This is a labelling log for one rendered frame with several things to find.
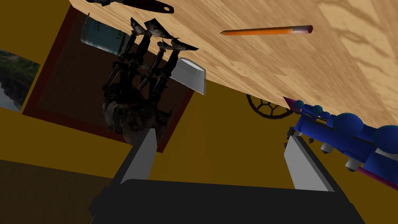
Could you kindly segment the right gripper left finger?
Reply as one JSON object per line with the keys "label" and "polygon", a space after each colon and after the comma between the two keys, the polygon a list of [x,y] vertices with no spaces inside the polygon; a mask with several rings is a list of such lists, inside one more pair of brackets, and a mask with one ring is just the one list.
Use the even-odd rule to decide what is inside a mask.
{"label": "right gripper left finger", "polygon": [[147,128],[136,138],[132,149],[116,172],[112,185],[118,186],[130,179],[147,180],[157,151],[155,129]]}

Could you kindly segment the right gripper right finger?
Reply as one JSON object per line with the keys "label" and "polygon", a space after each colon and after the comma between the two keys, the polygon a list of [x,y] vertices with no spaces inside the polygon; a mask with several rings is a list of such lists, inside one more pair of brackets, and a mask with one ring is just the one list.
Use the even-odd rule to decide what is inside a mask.
{"label": "right gripper right finger", "polygon": [[297,136],[289,137],[284,157],[295,189],[334,192]]}

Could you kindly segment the blue toy train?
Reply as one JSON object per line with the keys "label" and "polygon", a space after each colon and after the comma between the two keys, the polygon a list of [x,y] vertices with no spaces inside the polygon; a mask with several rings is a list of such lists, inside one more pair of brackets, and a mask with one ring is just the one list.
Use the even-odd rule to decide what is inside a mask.
{"label": "blue toy train", "polygon": [[346,167],[398,191],[398,125],[374,128],[353,113],[330,114],[319,105],[285,98],[290,112],[300,117],[287,137],[305,135],[321,142],[321,151],[334,149],[348,157]]}

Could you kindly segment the dark toy animal figure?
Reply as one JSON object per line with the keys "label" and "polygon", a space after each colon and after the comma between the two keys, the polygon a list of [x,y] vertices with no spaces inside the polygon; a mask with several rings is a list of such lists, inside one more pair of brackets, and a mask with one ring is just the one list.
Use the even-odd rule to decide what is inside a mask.
{"label": "dark toy animal figure", "polygon": [[[131,27],[127,46],[113,62],[113,71],[102,90],[107,131],[122,135],[133,145],[144,129],[153,128],[156,135],[160,135],[167,128],[171,112],[159,110],[158,103],[177,65],[179,53],[197,48],[173,37],[157,19],[146,21],[144,26],[131,19]],[[170,39],[171,43],[158,42],[158,54],[146,74],[141,74],[139,68],[152,37]]]}

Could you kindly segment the black wheel-shaped object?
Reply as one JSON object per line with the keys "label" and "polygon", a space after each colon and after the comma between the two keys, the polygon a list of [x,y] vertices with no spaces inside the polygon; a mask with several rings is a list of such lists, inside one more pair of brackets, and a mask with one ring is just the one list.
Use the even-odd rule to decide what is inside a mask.
{"label": "black wheel-shaped object", "polygon": [[252,95],[246,94],[246,98],[251,109],[263,118],[278,120],[293,114],[293,111],[288,108],[256,98]]}

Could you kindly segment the dark red framed picture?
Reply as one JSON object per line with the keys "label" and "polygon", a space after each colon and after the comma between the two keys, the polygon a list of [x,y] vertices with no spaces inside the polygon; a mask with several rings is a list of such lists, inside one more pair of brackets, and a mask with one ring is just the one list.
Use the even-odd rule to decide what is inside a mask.
{"label": "dark red framed picture", "polygon": [[125,142],[106,131],[102,111],[101,87],[117,57],[81,42],[85,19],[69,7],[23,115]]}

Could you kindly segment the white cup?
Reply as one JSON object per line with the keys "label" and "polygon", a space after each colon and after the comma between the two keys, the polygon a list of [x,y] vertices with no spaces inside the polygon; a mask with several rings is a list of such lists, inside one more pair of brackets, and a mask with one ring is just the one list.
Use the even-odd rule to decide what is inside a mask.
{"label": "white cup", "polygon": [[179,58],[171,72],[171,78],[204,95],[206,91],[206,69],[187,58]]}

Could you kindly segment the wooden table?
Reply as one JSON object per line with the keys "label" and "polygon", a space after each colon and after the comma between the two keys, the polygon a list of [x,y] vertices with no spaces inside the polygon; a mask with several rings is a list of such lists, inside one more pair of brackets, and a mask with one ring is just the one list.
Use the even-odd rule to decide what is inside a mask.
{"label": "wooden table", "polygon": [[[284,97],[398,125],[398,0],[159,0],[158,14],[120,3],[71,5],[124,32],[156,18],[209,81],[286,105]],[[312,33],[225,36],[225,30],[312,25]]]}

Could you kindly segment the teal label can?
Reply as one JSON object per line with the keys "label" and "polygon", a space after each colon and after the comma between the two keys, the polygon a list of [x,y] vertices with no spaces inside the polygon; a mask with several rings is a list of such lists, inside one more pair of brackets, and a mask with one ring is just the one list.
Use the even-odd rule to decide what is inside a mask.
{"label": "teal label can", "polygon": [[80,36],[81,42],[115,55],[125,51],[129,38],[130,35],[93,19],[89,14]]}

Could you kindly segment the orange pencil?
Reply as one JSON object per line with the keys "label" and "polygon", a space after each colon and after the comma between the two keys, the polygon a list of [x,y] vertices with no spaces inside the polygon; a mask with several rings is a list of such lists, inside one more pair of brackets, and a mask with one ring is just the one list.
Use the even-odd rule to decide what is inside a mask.
{"label": "orange pencil", "polygon": [[255,28],[241,30],[225,30],[220,34],[225,36],[246,36],[246,35],[282,35],[282,34],[307,34],[312,33],[312,25],[285,26],[272,28]]}

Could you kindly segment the landscape picture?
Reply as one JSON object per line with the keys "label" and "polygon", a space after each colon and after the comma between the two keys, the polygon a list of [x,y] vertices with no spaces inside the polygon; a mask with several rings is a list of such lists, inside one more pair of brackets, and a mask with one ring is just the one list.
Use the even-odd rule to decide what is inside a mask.
{"label": "landscape picture", "polygon": [[20,112],[40,65],[0,49],[0,107]]}

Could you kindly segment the black knife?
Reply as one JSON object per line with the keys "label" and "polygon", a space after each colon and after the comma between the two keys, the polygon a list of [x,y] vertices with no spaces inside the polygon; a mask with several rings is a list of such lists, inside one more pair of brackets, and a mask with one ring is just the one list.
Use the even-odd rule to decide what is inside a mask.
{"label": "black knife", "polygon": [[100,4],[102,7],[115,2],[132,8],[156,13],[173,14],[175,12],[172,6],[158,0],[86,0],[86,2]]}

